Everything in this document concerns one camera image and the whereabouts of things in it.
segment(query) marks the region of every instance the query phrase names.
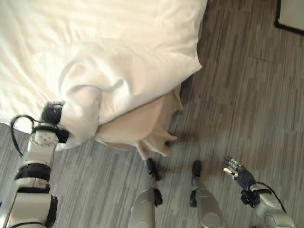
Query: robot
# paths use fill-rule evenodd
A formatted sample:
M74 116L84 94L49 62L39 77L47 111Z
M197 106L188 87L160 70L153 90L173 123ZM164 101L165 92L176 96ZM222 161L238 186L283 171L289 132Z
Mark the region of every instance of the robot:
M12 120L13 143L23 157L23 164L8 188L7 196L0 207L0 228L50 228L56 220L58 199L49 194L53 153L58 143L65 143L69 133L57 125L61 105L47 105L42 121L27 115ZM13 127L18 118L32 122L32 134L27 152L23 155L14 137ZM148 177L145 190L137 197L131 208L128 228L155 228L155 207L162 204L162 195L157 187L160 177L152 159L145 161ZM252 174L233 158L226 157L224 172L242 188L242 201L254 208L267 228L295 228L276 194L269 189L260 189ZM197 208L201 228L223 228L224 219L219 205L201 179L202 164L195 161L192 167L190 206Z

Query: white bed sheet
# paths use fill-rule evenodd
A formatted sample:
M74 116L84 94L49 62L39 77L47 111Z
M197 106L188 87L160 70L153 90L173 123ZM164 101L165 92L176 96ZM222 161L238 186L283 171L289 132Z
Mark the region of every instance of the white bed sheet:
M0 121L60 100L60 124L79 143L93 137L201 68L206 1L1 0Z

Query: bed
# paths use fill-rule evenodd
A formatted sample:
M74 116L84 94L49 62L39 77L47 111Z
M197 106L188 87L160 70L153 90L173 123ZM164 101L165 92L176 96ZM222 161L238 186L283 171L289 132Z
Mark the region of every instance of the bed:
M64 148L94 137L168 155L180 84L201 68L206 0L2 0L0 122L64 102ZM28 132L25 122L19 130Z

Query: black cable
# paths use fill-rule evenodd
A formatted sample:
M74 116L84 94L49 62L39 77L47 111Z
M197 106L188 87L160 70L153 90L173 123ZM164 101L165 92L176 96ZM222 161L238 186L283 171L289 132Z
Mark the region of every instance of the black cable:
M248 189L250 189L250 186L252 186L253 184L260 184L260 185L263 185L263 186L267 187L269 190L271 190L271 192L275 195L276 199L277 199L277 200L279 201L279 203L281 204L282 210L283 210L285 213L287 213L287 211L286 211L286 209L285 209L283 203L281 202L281 200L280 200L279 197L277 196L276 192L275 192L270 186L268 186L267 184L262 183L262 182L254 182L254 183L252 183L252 184L250 184L250 185L248 186Z
M22 157L23 156L23 153L20 151L20 148L18 146L18 143L17 143L17 140L16 140L16 137L15 137L15 134L14 134L14 125L15 125L15 122L19 119L19 118L27 118L29 119L31 122L32 122L32 130L34 129L34 123L45 123L45 124L49 124L49 125L52 125L53 127L55 127L56 129L58 129L58 127L52 123L47 123L47 122L44 122L44 121L39 121L39 120L35 120L33 117L29 116L29 115L17 115L15 116L11 122L10 122L10 135L11 135L11 138L12 138L12 141L13 141L13 144L17 150L17 152L19 153L19 155Z

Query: gray wood floor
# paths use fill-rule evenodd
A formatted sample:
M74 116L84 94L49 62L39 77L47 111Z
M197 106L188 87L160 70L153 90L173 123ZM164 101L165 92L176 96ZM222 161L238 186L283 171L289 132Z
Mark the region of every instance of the gray wood floor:
M207 188L227 228L261 226L240 202L240 187L224 175L222 159L236 157L272 186L299 228L304 227L304 37L274 28L276 0L217 0L207 9L199 57L203 69L181 91L185 110L174 115L178 136L168 158L153 154L162 173L164 204L158 228L195 228L189 207L191 164L204 162ZM0 197L20 162L9 128L0 125ZM19 133L23 148L27 136ZM57 228L125 228L146 176L136 150L89 141L57 152L52 193Z

